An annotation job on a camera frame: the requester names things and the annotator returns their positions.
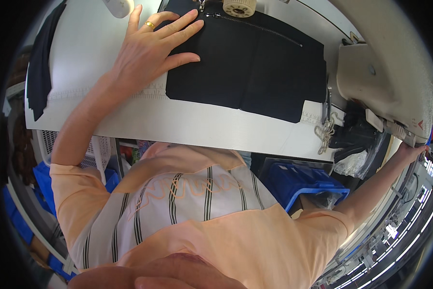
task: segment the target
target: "zipper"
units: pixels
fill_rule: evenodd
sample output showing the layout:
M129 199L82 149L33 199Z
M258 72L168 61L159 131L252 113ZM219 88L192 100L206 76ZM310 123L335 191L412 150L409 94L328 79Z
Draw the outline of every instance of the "zipper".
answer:
M303 44L298 43L297 41L293 40L292 38L288 38L287 36L285 36L285 35L283 35L283 34L281 34L279 32L276 32L274 30L265 28L263 26L258 26L258 25L252 24L252 23L248 23L248 22L245 22L245 21L238 20L236 18L224 16L224 15L221 15L219 13L207 13L205 15L205 17L222 18L222 19L225 19L225 20L231 20L231 21L234 21L234 22L243 23L243 24L246 24L248 26L252 26L252 27L258 28L261 31L272 33L272 34L277 35L277 36L279 36L281 38L284 38L285 40L288 40L288 41L290 41L290 42L292 42L292 43L294 43L294 44L296 44L296 45L298 45L300 47L303 47Z

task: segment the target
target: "hand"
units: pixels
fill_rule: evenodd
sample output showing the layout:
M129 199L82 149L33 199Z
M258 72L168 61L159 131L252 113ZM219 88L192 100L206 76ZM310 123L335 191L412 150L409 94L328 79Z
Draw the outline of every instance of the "hand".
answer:
M125 40L114 66L107 73L115 91L121 93L119 101L143 89L170 69L200 61L198 55L190 52L168 56L172 49L184 43L203 27L203 20L186 27L197 17L196 9L183 17L170 11L151 15L147 21L156 27L165 20L175 20L157 31L153 31L152 27L147 25L138 29L141 11L142 5L139 4L131 13Z
M428 151L428 146L410 147L402 142L391 159L406 167L415 161L423 151Z

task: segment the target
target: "plastic bag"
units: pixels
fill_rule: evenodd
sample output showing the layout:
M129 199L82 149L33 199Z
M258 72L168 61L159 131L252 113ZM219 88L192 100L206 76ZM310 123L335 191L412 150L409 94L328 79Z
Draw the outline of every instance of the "plastic bag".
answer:
M376 145L371 147L369 152L366 152L364 150L361 153L352 154L345 159L339 161L338 163L334 164L334 172L340 175L364 179L367 172L369 171L370 165L372 164L375 156L377 155L377 152L382 146L385 135L386 133L382 133L377 137Z
M342 194L323 191L316 194L305 194L305 197L318 208L332 210Z

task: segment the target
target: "white table surface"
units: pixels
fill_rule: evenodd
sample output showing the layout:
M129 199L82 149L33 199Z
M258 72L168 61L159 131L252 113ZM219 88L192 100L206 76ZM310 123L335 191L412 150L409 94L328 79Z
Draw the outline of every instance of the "white table surface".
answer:
M263 2L266 14L324 44L329 85L333 88L333 98L337 98L334 95L335 71L343 32L298 1L291 0L289 4L278 0ZM160 0L136 0L135 3L144 6L142 22L157 11ZM113 17L102 1L67 1L51 46L49 60L53 89L43 115L36 122L25 100L28 129L61 129L87 91L112 66L127 22L127 17ZM343 17L338 25L342 29L351 27ZM321 117L320 103L306 101L301 122L292 124L227 107L172 100L165 95L165 84L166 75L163 75L132 96L102 121L95 135L332 160L333 149L323 155L317 154L320 140L313 130ZM340 110L333 107L333 111L343 117Z

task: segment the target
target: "white plastic basket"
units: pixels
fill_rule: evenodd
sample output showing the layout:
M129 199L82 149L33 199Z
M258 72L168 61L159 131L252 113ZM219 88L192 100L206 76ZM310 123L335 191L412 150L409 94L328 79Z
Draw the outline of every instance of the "white plastic basket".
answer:
M51 164L51 153L54 141L58 132L50 130L37 130L38 144L40 145L41 156L44 163ZM90 145L85 153L85 158L81 161L81 167L95 167L101 172L102 183L106 183L105 168L110 159L110 139L105 136L92 136Z

